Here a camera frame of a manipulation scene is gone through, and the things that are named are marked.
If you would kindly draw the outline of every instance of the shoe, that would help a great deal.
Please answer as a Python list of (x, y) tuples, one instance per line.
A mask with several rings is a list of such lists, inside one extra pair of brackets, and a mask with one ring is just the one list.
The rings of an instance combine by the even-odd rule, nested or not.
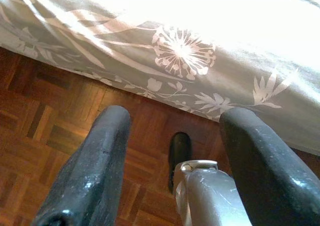
[(192, 145), (190, 137), (184, 132), (177, 132), (171, 139), (168, 156), (169, 162), (169, 191), (173, 192), (175, 167), (184, 161), (191, 160)]

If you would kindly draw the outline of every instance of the wooden floor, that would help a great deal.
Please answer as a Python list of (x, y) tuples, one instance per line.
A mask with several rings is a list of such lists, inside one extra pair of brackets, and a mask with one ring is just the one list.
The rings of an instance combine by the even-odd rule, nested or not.
[(116, 225), (181, 225), (167, 189), (178, 131), (190, 135), (194, 158), (231, 172), (217, 123), (0, 48), (0, 225), (30, 224), (61, 166), (113, 104), (132, 118)]

